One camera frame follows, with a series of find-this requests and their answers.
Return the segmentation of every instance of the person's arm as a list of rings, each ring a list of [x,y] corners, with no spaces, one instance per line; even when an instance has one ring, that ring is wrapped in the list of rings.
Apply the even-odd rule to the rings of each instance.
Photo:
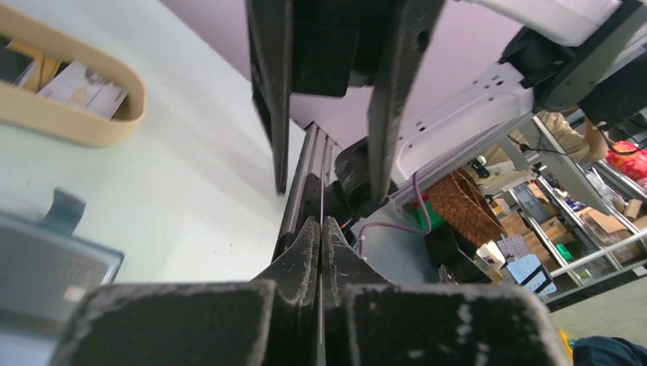
[[[606,136],[606,132],[600,133],[601,131],[595,128],[593,122],[591,122],[588,117],[584,117],[584,123],[586,124],[584,139],[589,145],[588,153],[584,159],[588,162],[596,162],[598,160],[606,159],[609,153],[609,146],[607,146],[607,141],[602,135],[602,133],[605,133]]]

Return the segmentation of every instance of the oval wooden tray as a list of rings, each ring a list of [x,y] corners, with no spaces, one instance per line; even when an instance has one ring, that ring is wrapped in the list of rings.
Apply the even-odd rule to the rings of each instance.
[[[128,66],[94,47],[0,4],[0,34],[36,47],[45,56],[79,61],[128,91],[112,119],[0,82],[0,120],[91,146],[125,140],[146,113],[146,89]]]

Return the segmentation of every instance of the table surface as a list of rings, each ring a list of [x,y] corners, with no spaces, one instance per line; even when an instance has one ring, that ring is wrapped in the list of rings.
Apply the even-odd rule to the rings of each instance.
[[[117,281],[245,281],[266,267],[285,198],[248,81],[158,2],[2,1],[124,61],[148,105],[108,148],[0,124],[0,210],[39,220],[55,187],[83,198],[75,234],[125,252]],[[304,133],[290,137],[293,172]]]

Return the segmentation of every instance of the wicker basket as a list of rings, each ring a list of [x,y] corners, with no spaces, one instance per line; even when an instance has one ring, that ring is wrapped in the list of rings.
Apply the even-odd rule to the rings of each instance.
[[[500,239],[504,233],[501,223],[465,170],[447,175],[427,194],[433,209],[477,248]]]

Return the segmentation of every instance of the cardboard box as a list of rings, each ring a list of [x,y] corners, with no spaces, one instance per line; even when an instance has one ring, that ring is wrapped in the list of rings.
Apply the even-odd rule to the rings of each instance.
[[[490,206],[499,220],[510,214],[510,207],[503,198],[496,198]]]
[[[562,222],[559,221],[557,217],[553,217],[543,223],[542,230],[544,230],[544,233],[546,233],[546,236],[548,236],[548,239],[550,239],[551,242],[554,242],[560,237],[568,234],[568,230],[566,230],[564,225],[562,225]]]
[[[555,245],[558,244],[569,244],[570,242],[575,242],[577,239],[573,236],[573,234],[566,233],[559,238],[556,238],[554,240],[551,240],[551,242]]]
[[[485,270],[485,274],[492,280],[492,284],[499,285],[504,279],[504,276],[497,269],[488,268]]]
[[[611,246],[631,236],[626,227],[618,219],[613,216],[607,216],[594,209],[590,209],[582,217],[582,220],[605,246]],[[637,255],[641,255],[642,247],[639,243],[634,242],[623,249],[613,251],[612,254],[622,264],[634,259]]]
[[[526,242],[526,245],[528,246],[528,249],[533,253],[534,255],[539,258],[539,261],[548,269],[548,271],[552,272],[556,269],[559,268],[559,265],[550,256],[550,253],[548,250],[542,245],[542,242],[539,241],[539,238],[535,233],[529,233],[523,236],[523,241]]]
[[[548,213],[549,216],[555,217],[559,215],[559,210],[555,205],[553,205],[550,200],[546,197],[544,192],[537,186],[535,183],[529,183],[528,189],[533,193],[533,195],[539,200],[539,202],[544,207],[544,210]]]
[[[647,216],[643,216],[634,221],[633,224],[640,230],[647,228]]]
[[[500,219],[500,222],[508,237],[516,235],[524,236],[527,233],[530,233],[530,229],[528,229],[528,226],[526,226],[523,219],[516,211]]]
[[[631,199],[627,205],[625,212],[623,213],[626,218],[630,220],[635,220],[638,218],[638,213],[640,213],[640,207],[642,206],[642,201]]]
[[[583,208],[583,209],[581,209],[581,210],[579,210],[579,211],[578,211],[578,216],[579,216],[581,219],[584,219],[584,218],[588,215],[588,213],[589,213],[591,210],[593,210],[593,209],[592,209],[592,208],[590,208],[590,207],[585,207],[585,208]]]

